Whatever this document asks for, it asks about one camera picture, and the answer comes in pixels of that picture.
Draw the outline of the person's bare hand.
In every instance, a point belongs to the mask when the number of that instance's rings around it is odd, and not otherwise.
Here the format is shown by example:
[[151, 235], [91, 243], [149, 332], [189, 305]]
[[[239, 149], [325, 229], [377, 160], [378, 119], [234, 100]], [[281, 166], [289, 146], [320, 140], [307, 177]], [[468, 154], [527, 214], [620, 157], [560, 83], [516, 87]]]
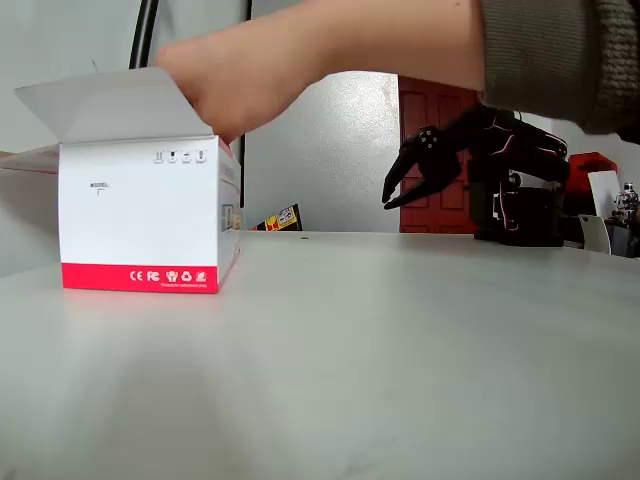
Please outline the person's bare hand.
[[481, 91], [483, 22], [477, 1], [303, 1], [165, 45], [156, 64], [231, 142], [335, 73], [399, 74]]

